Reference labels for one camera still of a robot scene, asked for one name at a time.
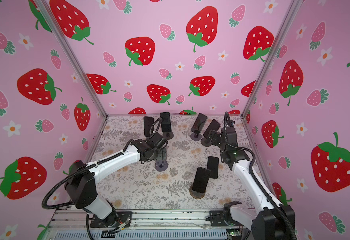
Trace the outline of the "black smartphone front stand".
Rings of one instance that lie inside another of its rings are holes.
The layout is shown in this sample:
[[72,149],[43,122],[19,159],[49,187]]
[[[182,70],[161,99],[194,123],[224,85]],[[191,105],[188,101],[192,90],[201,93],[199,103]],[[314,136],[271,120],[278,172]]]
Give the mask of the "black smartphone front stand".
[[211,170],[198,167],[194,178],[192,191],[204,194],[211,176]]

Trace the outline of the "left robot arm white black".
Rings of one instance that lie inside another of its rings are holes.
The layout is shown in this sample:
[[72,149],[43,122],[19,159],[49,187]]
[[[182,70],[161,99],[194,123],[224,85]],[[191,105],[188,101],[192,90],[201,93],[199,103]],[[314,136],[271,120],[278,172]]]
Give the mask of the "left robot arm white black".
[[95,215],[106,227],[111,226],[119,216],[114,206],[98,194],[97,184],[130,164],[156,160],[167,144],[161,134],[155,133],[145,140],[129,140],[122,150],[98,161],[74,163],[65,190],[77,209]]

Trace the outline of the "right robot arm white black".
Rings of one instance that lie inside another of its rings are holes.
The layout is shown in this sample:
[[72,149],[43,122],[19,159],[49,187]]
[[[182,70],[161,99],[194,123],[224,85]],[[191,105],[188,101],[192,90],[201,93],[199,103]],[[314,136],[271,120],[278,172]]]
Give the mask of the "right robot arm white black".
[[229,204],[230,221],[242,224],[255,240],[296,240],[294,210],[283,205],[254,171],[256,156],[252,150],[238,146],[235,129],[224,127],[220,133],[211,130],[208,139],[220,148],[221,162],[240,179],[255,207],[256,213],[251,214]]

